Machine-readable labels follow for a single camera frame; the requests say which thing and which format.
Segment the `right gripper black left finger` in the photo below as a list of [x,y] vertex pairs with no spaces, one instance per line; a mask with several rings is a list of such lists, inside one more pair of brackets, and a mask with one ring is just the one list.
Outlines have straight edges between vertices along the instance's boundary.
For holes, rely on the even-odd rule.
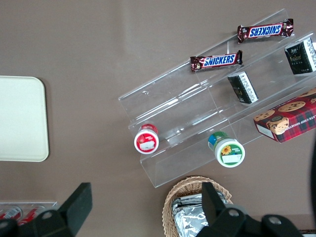
[[58,209],[48,209],[19,226],[16,220],[0,221],[2,237],[75,237],[92,210],[90,183],[81,183]]

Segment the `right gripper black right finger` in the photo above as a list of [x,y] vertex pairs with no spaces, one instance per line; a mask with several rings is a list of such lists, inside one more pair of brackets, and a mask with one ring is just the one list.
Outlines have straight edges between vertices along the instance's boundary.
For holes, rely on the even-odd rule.
[[202,183],[202,208],[208,226],[198,237],[301,237],[303,234],[287,218],[265,215],[261,221],[236,207],[226,207],[211,183]]

